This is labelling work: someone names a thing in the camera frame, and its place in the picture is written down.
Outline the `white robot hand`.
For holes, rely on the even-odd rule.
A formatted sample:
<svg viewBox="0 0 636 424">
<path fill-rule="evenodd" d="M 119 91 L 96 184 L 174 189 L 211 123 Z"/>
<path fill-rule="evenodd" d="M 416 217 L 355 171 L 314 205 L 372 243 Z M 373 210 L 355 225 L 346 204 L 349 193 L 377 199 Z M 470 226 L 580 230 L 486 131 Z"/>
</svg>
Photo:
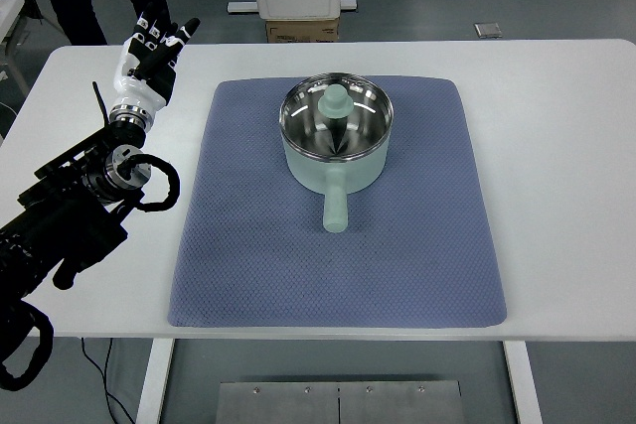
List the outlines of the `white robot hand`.
<svg viewBox="0 0 636 424">
<path fill-rule="evenodd" d="M 124 42 L 115 69 L 113 104 L 135 106 L 149 113 L 165 107 L 172 96 L 178 58 L 201 21 L 192 18 L 179 26 L 167 11 L 149 4 Z"/>
</svg>

